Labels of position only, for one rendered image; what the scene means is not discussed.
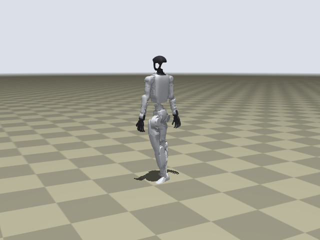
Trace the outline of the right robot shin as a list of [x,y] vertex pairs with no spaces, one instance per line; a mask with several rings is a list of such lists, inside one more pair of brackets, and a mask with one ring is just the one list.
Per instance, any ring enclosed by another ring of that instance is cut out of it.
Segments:
[[166,164],[165,164],[165,169],[167,173],[167,162],[168,162],[168,143],[166,142],[166,149],[164,150],[165,153],[165,158],[166,158]]

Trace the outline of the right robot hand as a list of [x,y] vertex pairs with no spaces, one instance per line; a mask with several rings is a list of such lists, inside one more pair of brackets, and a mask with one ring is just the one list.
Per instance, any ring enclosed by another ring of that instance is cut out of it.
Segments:
[[181,121],[180,121],[180,118],[178,117],[178,111],[175,110],[175,112],[176,112],[176,114],[172,114],[172,115],[174,116],[174,118],[173,118],[174,120],[173,120],[173,122],[172,122],[172,125],[173,125],[174,122],[175,122],[174,128],[178,128],[178,127],[181,126]]

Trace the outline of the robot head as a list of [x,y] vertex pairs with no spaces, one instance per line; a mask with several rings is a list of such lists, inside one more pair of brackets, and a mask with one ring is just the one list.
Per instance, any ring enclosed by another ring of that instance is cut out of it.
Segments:
[[[163,69],[161,69],[161,65],[162,65],[162,63],[167,62],[166,58],[163,56],[156,56],[152,59],[152,61],[153,61],[153,67],[157,71],[157,75],[165,76],[166,74],[164,74]],[[158,68],[156,68],[156,63],[159,64]]]

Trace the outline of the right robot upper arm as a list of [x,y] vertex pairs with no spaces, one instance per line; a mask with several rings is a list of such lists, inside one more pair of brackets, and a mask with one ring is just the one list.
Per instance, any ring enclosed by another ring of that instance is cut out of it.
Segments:
[[169,75],[169,94],[168,99],[174,98],[174,84],[173,84],[174,78],[173,76]]

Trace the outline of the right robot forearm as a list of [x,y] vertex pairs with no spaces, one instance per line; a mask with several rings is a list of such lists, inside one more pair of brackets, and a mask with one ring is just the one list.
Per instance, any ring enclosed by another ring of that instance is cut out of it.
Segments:
[[[175,95],[174,95],[174,98],[170,99],[169,102],[170,102],[170,109],[172,111],[172,114],[173,115],[176,115],[176,110],[177,110],[177,107],[176,107],[176,98],[175,98]],[[178,111],[177,111],[178,112]]]

